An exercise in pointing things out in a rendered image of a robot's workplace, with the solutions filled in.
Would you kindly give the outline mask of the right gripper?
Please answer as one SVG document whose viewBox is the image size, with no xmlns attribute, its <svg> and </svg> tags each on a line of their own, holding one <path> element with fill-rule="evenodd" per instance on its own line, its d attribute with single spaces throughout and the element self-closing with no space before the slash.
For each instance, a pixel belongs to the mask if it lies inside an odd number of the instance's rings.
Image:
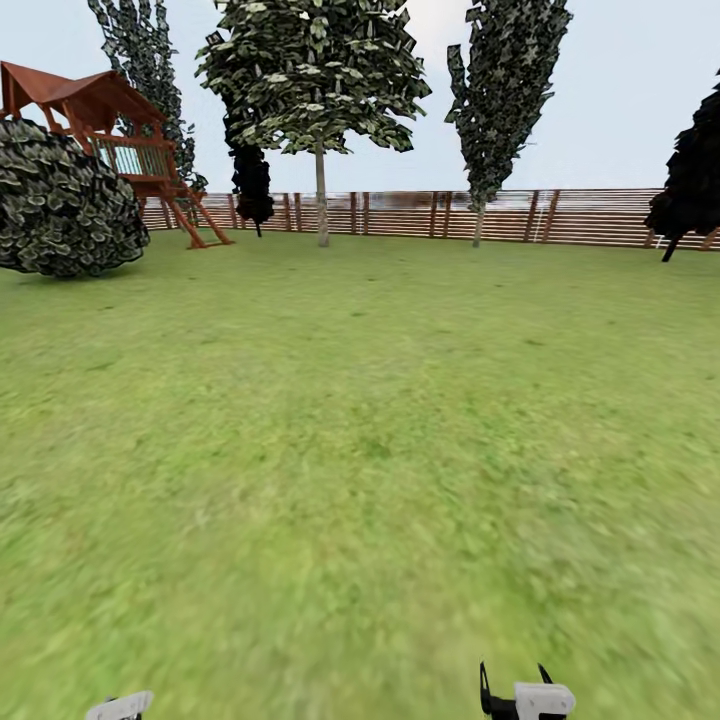
<svg viewBox="0 0 720 720">
<path fill-rule="evenodd" d="M 493 720 L 519 720 L 514 700 L 499 699 L 489 695 L 489 686 L 485 684 L 484 670 L 480 672 L 480 696 L 482 710 Z M 564 720 L 559 714 L 539 713 L 539 720 Z"/>
</svg>

